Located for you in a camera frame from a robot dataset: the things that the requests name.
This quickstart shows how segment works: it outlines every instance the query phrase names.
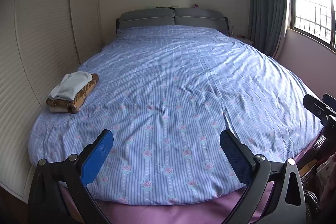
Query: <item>blue striped duvet cover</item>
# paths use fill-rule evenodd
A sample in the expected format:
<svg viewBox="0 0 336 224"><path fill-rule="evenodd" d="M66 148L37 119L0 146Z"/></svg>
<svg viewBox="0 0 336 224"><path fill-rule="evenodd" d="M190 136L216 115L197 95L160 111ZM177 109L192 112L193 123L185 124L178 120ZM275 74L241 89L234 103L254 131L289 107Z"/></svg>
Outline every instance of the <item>blue striped duvet cover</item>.
<svg viewBox="0 0 336 224"><path fill-rule="evenodd" d="M77 114L44 110L29 139L33 165L79 154L103 129L115 144L94 198L186 204L241 184L219 135L230 129L253 153L284 162L322 126L304 109L312 91L272 58L210 28L155 26L120 31L79 68L100 80Z"/></svg>

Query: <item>window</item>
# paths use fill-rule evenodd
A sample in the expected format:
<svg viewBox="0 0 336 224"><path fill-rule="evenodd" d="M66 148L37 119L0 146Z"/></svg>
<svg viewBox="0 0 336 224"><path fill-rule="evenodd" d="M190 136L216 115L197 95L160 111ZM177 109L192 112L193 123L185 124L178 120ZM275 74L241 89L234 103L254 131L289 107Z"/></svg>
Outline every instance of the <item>window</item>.
<svg viewBox="0 0 336 224"><path fill-rule="evenodd" d="M335 51L336 0L291 0L291 28Z"/></svg>

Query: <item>window frame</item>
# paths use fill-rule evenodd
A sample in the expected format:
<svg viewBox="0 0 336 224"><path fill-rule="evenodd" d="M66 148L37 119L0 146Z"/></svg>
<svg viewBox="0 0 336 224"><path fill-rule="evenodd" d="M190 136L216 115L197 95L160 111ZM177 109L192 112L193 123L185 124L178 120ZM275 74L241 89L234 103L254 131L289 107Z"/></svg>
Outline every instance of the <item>window frame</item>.
<svg viewBox="0 0 336 224"><path fill-rule="evenodd" d="M295 27L295 11L296 11L296 0L291 0L291 19L290 19L290 29L293 29L297 32L300 32L308 37L311 37L314 40L317 40L324 46L330 48L332 51L336 52L336 15L335 15L335 7L334 7L334 1L330 0L331 2L331 35L330 35L330 44L325 42L324 40L320 39L319 37L306 32L304 30L301 30L299 28Z"/></svg>

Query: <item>folded white cloth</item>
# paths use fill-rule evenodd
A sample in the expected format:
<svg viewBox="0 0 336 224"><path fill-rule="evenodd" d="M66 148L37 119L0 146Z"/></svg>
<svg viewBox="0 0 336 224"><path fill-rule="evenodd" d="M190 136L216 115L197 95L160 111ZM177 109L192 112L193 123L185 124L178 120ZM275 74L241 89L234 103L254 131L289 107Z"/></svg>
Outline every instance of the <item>folded white cloth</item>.
<svg viewBox="0 0 336 224"><path fill-rule="evenodd" d="M65 75L61 83L57 85L48 95L52 100L73 101L83 87L92 80L92 75L85 71L76 71Z"/></svg>

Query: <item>gray headboard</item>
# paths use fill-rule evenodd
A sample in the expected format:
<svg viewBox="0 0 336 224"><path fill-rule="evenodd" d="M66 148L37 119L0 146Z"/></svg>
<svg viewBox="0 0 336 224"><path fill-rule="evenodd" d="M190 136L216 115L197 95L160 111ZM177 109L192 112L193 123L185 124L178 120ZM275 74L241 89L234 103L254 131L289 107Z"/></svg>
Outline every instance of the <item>gray headboard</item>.
<svg viewBox="0 0 336 224"><path fill-rule="evenodd" d="M227 17L221 12L201 8L153 8L126 12L117 19L116 31L130 27L159 25L209 27L229 35Z"/></svg>

